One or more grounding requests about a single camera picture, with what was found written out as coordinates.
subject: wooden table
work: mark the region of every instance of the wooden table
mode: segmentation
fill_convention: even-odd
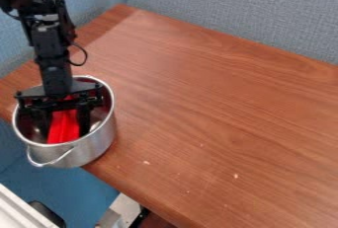
[[[338,227],[335,66],[127,6],[79,42],[117,97],[89,173],[177,227]],[[6,120],[38,82],[32,62],[0,81]]]

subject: stainless steel pot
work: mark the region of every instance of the stainless steel pot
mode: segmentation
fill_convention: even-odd
[[[91,112],[91,130],[87,135],[65,143],[46,144],[32,119],[18,115],[18,107],[14,109],[12,118],[14,132],[26,144],[28,161],[36,167],[80,167],[95,160],[113,142],[116,123],[112,90],[103,81],[91,76],[73,78],[103,84],[104,106]]]

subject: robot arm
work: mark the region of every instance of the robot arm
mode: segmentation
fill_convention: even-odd
[[[81,64],[69,60],[66,48],[73,45],[76,34],[64,0],[0,0],[0,8],[21,22],[42,79],[42,86],[16,95],[21,113],[38,120],[37,125],[48,135],[53,112],[76,110],[83,135],[89,130],[89,111],[101,106],[101,85],[72,79],[70,65]]]

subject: red object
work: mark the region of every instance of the red object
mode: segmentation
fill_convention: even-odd
[[[76,110],[53,112],[48,144],[60,144],[79,138]]]

